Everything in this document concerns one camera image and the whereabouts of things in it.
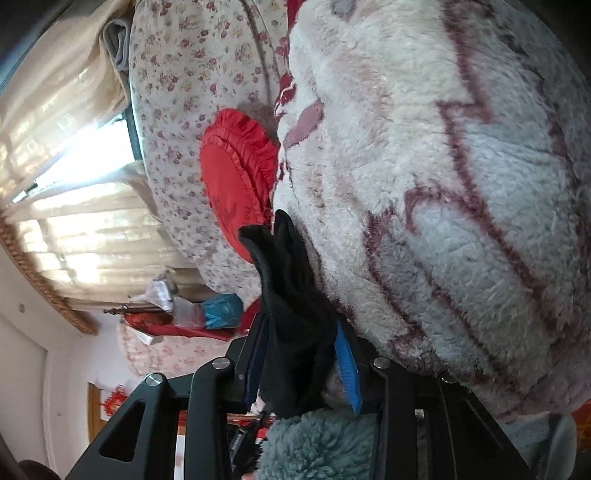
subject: gray folded towel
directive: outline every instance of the gray folded towel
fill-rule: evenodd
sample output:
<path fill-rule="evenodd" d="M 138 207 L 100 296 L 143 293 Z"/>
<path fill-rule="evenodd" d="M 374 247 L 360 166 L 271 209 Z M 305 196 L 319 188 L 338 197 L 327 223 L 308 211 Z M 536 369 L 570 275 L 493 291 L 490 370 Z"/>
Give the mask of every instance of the gray folded towel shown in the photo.
<path fill-rule="evenodd" d="M 126 17 L 114 18 L 103 28 L 103 39 L 111 56 L 115 69 L 120 72 L 129 70 L 129 35 L 131 20 Z"/>

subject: beige curtain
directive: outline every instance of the beige curtain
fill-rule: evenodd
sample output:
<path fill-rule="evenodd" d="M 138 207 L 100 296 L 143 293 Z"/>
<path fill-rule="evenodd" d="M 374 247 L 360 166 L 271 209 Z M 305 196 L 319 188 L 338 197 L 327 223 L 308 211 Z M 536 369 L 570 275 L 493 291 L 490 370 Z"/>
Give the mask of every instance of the beige curtain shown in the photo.
<path fill-rule="evenodd" d="M 167 267 L 190 297 L 211 294 L 156 217 L 140 161 L 92 182 L 50 187 L 13 205 L 5 220 L 63 297 L 124 303 Z"/>
<path fill-rule="evenodd" d="M 0 207 L 51 167 L 76 134 L 129 104 L 102 40 L 105 23 L 129 4 L 106 0 L 87 17 L 58 20 L 8 83 L 0 98 Z"/>

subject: black fabric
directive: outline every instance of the black fabric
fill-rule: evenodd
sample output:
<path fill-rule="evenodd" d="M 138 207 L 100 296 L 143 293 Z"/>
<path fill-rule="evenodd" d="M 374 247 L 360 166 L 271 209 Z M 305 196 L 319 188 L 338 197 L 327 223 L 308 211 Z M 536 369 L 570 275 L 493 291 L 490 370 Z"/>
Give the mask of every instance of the black fabric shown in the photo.
<path fill-rule="evenodd" d="M 314 285 L 304 241 L 282 210 L 275 213 L 273 235 L 251 225 L 240 228 L 239 239 L 261 276 L 261 312 L 269 321 L 261 397 L 279 418 L 321 408 L 337 312 Z"/>

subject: red decoration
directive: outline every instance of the red decoration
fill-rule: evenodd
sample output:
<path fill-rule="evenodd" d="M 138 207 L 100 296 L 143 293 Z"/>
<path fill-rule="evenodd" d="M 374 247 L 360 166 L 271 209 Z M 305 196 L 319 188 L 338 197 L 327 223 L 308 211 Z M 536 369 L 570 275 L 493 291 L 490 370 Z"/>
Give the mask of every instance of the red decoration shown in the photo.
<path fill-rule="evenodd" d="M 115 412 L 119 410 L 119 407 L 123 405 L 123 402 L 127 400 L 127 397 L 123 385 L 118 385 L 109 398 L 105 400 L 105 403 L 102 404 L 105 409 L 105 414 L 108 417 L 115 415 Z"/>

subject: blanket with maroon lines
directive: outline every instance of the blanket with maroon lines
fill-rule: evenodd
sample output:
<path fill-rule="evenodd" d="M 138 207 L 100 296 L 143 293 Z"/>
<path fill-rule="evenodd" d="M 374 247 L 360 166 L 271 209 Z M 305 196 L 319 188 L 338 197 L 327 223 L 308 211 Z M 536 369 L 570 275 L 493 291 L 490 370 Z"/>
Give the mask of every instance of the blanket with maroon lines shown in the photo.
<path fill-rule="evenodd" d="M 307 0 L 273 200 L 361 335 L 499 416 L 591 397 L 591 90 L 511 4 Z"/>

